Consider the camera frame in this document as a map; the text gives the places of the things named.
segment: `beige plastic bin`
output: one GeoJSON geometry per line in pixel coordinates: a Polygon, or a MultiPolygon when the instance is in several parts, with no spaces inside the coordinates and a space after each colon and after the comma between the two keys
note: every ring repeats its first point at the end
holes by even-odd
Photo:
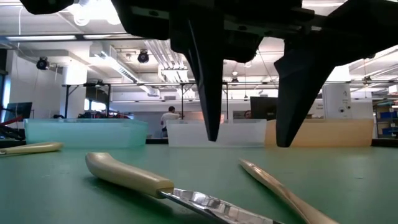
{"type": "MultiPolygon", "coordinates": [[[[276,120],[267,122],[266,146],[276,145],[276,120]]],[[[306,119],[292,147],[362,147],[372,144],[372,119],[306,119]]]]}

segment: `person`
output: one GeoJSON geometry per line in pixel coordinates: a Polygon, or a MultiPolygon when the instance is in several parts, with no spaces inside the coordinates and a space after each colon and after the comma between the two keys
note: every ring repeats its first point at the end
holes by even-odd
{"type": "Polygon", "coordinates": [[[169,107],[169,112],[165,113],[162,115],[162,118],[160,119],[160,125],[163,126],[162,128],[162,136],[167,137],[167,121],[169,120],[175,120],[181,118],[181,115],[175,113],[175,108],[174,106],[169,107]]]}
{"type": "Polygon", "coordinates": [[[251,111],[244,112],[244,119],[251,119],[251,111]]]}

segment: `white plastic bin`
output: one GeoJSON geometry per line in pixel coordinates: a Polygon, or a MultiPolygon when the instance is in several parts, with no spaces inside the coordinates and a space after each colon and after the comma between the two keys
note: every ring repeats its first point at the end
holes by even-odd
{"type": "Polygon", "coordinates": [[[207,139],[204,121],[167,121],[171,147],[264,147],[265,119],[234,119],[220,124],[217,142],[207,139]]]}

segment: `knife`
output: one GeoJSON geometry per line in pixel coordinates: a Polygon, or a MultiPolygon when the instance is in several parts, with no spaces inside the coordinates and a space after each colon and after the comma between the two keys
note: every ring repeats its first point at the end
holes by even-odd
{"type": "Polygon", "coordinates": [[[338,222],[327,217],[325,214],[304,202],[302,199],[294,195],[277,179],[269,175],[266,171],[253,163],[244,159],[240,160],[240,164],[244,170],[252,175],[260,183],[264,184],[268,189],[272,190],[283,201],[285,201],[295,212],[297,212],[308,224],[336,224],[338,222]]]}
{"type": "Polygon", "coordinates": [[[100,179],[155,198],[167,198],[201,215],[229,224],[281,224],[200,192],[174,188],[171,180],[124,164],[105,152],[86,155],[88,170],[100,179]]]}
{"type": "Polygon", "coordinates": [[[38,153],[52,152],[61,149],[63,143],[60,142],[43,142],[37,144],[27,144],[23,146],[9,147],[0,149],[0,155],[4,154],[21,154],[21,153],[38,153]]]}

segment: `security camera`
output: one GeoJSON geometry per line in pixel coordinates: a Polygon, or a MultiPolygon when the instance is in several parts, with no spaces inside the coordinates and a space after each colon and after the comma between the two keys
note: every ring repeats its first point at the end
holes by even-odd
{"type": "Polygon", "coordinates": [[[39,70],[48,70],[49,69],[49,61],[47,60],[47,57],[40,57],[39,61],[37,61],[36,67],[39,70]]]}
{"type": "Polygon", "coordinates": [[[139,63],[147,63],[149,61],[148,50],[142,49],[137,58],[139,63]]]}

